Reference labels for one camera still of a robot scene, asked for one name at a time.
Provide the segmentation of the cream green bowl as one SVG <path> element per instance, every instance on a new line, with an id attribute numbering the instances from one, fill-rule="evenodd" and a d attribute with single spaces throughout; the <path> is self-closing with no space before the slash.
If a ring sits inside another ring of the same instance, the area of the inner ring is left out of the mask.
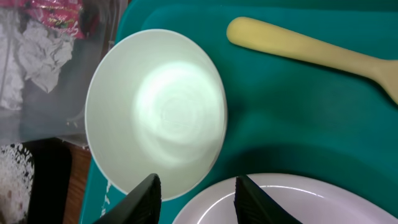
<path id="1" fill-rule="evenodd" d="M 99 63 L 85 103 L 85 128 L 101 173 L 127 194 L 149 174 L 162 200 L 209 173 L 228 123 L 220 73 L 178 32 L 149 29 L 117 43 Z"/>

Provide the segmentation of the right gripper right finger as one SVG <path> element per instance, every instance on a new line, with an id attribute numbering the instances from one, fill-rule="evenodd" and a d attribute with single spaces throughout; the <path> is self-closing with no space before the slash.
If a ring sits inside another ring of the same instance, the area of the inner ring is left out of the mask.
<path id="1" fill-rule="evenodd" d="M 301 224 L 246 175 L 236 178 L 234 207 L 239 224 Z"/>

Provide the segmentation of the large white plate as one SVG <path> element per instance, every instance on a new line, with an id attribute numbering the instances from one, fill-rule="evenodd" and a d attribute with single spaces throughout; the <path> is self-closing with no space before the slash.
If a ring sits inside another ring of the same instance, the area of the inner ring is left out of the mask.
<path id="1" fill-rule="evenodd" d="M 290 174 L 251 174 L 250 178 L 302 223 L 388 223 L 397 218 L 366 199 L 335 185 Z M 200 192 L 184 206 L 174 223 L 236 223 L 235 179 Z"/>

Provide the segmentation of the red snack wrapper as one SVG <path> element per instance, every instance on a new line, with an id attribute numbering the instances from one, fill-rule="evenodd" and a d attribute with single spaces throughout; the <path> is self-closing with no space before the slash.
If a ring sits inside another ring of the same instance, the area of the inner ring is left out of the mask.
<path id="1" fill-rule="evenodd" d="M 1 7 L 16 7 L 51 29 L 86 38 L 80 22 L 82 0 L 1 0 Z"/>

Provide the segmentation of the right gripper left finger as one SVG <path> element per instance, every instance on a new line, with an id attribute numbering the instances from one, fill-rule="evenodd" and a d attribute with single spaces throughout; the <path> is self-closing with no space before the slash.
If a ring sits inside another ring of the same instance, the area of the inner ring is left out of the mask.
<path id="1" fill-rule="evenodd" d="M 158 224 L 161 203 L 160 178 L 150 174 L 94 224 Z"/>

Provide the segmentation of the yellow plastic spoon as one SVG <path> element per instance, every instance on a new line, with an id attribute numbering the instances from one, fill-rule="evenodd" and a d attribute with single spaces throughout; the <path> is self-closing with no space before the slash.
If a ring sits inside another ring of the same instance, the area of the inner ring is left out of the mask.
<path id="1" fill-rule="evenodd" d="M 251 50 L 335 68 L 374 80 L 397 101 L 397 61 L 384 60 L 249 17 L 233 19 L 228 40 Z"/>

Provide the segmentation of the white napkin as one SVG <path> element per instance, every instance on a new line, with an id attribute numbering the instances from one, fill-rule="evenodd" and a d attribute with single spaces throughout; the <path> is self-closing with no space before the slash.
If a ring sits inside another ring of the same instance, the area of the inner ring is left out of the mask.
<path id="1" fill-rule="evenodd" d="M 1 9 L 1 107 L 21 110 L 25 81 L 50 93 L 62 67 L 72 59 L 75 38 Z"/>

